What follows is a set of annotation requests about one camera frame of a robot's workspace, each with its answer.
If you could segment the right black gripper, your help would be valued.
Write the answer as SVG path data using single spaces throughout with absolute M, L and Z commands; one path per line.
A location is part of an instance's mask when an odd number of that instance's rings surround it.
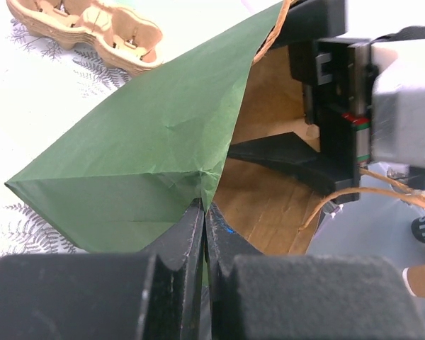
M 232 144 L 229 158 L 294 176 L 318 193 L 359 186 L 358 169 L 370 161 L 368 86 L 375 69 L 369 41 L 343 38 L 345 31 L 345 1 L 297 1 L 276 40 L 288 47 L 306 121 L 319 128 L 319 150 L 286 132 Z

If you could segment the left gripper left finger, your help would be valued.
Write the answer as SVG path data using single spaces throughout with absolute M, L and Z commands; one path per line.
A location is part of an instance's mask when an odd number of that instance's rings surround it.
M 204 217 L 135 253 L 0 258 L 0 339 L 197 339 Z

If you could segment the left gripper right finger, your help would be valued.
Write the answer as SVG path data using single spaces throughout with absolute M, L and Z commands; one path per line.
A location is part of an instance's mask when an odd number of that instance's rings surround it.
M 267 256 L 211 205 L 214 339 L 425 339 L 400 272 L 376 257 Z

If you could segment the green paper bag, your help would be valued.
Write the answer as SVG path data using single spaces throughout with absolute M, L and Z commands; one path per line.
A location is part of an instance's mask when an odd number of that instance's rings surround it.
M 328 198 L 293 176 L 227 156 L 230 145 L 294 132 L 319 149 L 287 47 L 262 50 L 273 5 L 121 86 L 5 182 L 70 244 L 135 252 L 200 199 L 267 254 L 302 254 Z M 383 18 L 346 3 L 365 25 Z

